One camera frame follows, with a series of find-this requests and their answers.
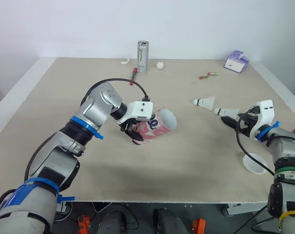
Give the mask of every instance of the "green ring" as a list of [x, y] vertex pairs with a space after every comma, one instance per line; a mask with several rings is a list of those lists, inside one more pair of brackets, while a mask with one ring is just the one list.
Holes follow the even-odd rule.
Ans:
[[295, 167], [282, 167], [275, 171], [275, 174], [284, 172], [284, 171], [295, 171]]

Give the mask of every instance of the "white ball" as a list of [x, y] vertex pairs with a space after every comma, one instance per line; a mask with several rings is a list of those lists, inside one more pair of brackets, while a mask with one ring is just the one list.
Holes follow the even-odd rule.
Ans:
[[164, 63], [163, 62], [158, 62], [156, 64], [157, 69], [162, 70], [164, 68]]

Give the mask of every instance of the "yellow ring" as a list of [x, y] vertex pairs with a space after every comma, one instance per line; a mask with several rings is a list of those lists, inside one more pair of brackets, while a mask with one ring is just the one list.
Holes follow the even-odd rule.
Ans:
[[283, 219], [284, 219], [286, 216], [289, 216], [289, 215], [295, 215], [295, 211], [288, 211], [288, 212], [285, 212], [285, 213], [283, 213], [283, 214], [279, 217], [279, 229], [280, 229], [280, 230], [282, 229], [282, 221], [283, 221]]

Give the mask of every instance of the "robotic arm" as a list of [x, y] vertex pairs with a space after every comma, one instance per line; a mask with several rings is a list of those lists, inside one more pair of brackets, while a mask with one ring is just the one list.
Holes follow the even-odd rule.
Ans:
[[271, 125], [274, 118], [271, 100], [257, 102], [248, 112], [239, 116], [246, 125], [243, 129], [237, 127], [240, 120], [236, 122], [230, 117], [221, 119], [247, 137], [266, 142], [275, 166], [267, 209], [273, 217], [279, 218], [279, 227], [283, 233], [295, 234], [295, 135], [280, 128], [279, 122]]
[[0, 210], [0, 234], [48, 234], [54, 221], [58, 193], [67, 189], [79, 170], [81, 156], [93, 136], [111, 115], [133, 139], [140, 134], [132, 125], [151, 118], [153, 103], [124, 104], [109, 83], [101, 83], [88, 93], [79, 110], [64, 128], [45, 140], [33, 154], [25, 182]]

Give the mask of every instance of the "white wall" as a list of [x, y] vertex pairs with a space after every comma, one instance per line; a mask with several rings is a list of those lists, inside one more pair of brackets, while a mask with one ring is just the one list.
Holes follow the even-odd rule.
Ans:
[[262, 60], [295, 94], [295, 0], [0, 0], [0, 89], [37, 57]]

